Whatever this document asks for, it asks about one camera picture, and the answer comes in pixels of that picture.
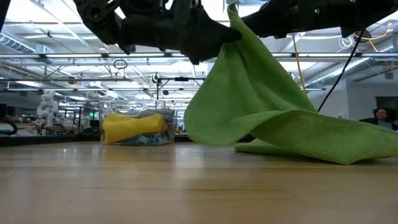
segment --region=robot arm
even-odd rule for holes
[[[84,24],[105,44],[126,54],[135,45],[179,50],[198,64],[216,57],[238,31],[210,19],[200,0],[74,0]],[[126,15],[121,19],[114,10]],[[341,27],[343,37],[363,30],[398,10],[398,0],[269,0],[243,21],[258,36]]]

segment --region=table surface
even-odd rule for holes
[[[0,148],[1,223],[398,223],[398,159],[339,166],[231,147]]]

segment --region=clear plastic container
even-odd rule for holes
[[[174,142],[177,116],[160,100],[99,102],[103,144],[161,146]]]

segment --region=woman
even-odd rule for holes
[[[362,119],[359,121],[375,124],[397,131],[398,126],[394,124],[397,119],[397,111],[390,108],[378,108],[373,111],[374,118]]]

